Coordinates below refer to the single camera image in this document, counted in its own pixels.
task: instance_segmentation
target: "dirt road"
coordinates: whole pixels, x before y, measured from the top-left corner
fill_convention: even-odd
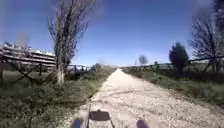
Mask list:
[[[90,104],[93,115],[87,122]],[[77,117],[82,118],[82,127],[88,123],[89,128],[224,128],[220,111],[177,99],[170,91],[119,69],[67,124]]]

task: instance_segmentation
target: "tree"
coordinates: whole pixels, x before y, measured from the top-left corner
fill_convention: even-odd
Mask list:
[[[67,66],[75,56],[78,39],[85,32],[96,3],[96,0],[58,0],[54,5],[48,28],[54,41],[59,84],[64,82]]]
[[[148,60],[147,60],[146,56],[144,56],[144,55],[139,56],[138,60],[141,65],[145,65],[148,63]]]
[[[192,22],[192,40],[189,44],[194,49],[197,58],[211,58],[210,62],[215,70],[216,57],[222,55],[223,43],[216,27],[214,16],[210,8],[197,12]]]
[[[188,55],[185,47],[177,42],[170,50],[169,53],[170,62],[180,72],[183,73],[183,68],[188,64]]]

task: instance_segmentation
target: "bare tree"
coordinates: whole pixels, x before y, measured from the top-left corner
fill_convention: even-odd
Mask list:
[[[197,58],[211,58],[213,69],[217,56],[222,54],[221,35],[216,28],[213,13],[209,8],[201,9],[193,17],[192,40],[189,44]]]
[[[67,66],[75,56],[78,39],[85,32],[96,3],[96,0],[58,0],[54,5],[48,26],[54,40],[58,83],[64,82]]]
[[[147,60],[146,56],[144,56],[144,55],[139,56],[138,60],[141,65],[145,65],[148,63],[148,60]]]

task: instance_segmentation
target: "roadside vegetation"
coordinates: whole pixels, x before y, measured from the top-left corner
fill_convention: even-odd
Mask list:
[[[56,84],[55,78],[44,85],[31,85],[28,80],[1,85],[0,127],[55,128],[66,114],[85,104],[113,71],[96,64],[78,78],[70,76],[64,84]]]
[[[212,81],[200,82],[188,78],[169,77],[162,75],[164,71],[137,71],[133,69],[124,69],[123,71],[163,88],[173,89],[189,98],[200,99],[224,109],[224,86],[221,84]]]

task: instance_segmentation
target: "tree trunk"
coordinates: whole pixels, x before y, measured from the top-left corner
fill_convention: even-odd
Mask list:
[[[65,73],[64,73],[64,67],[63,64],[58,65],[57,69],[57,83],[63,84],[65,82]]]

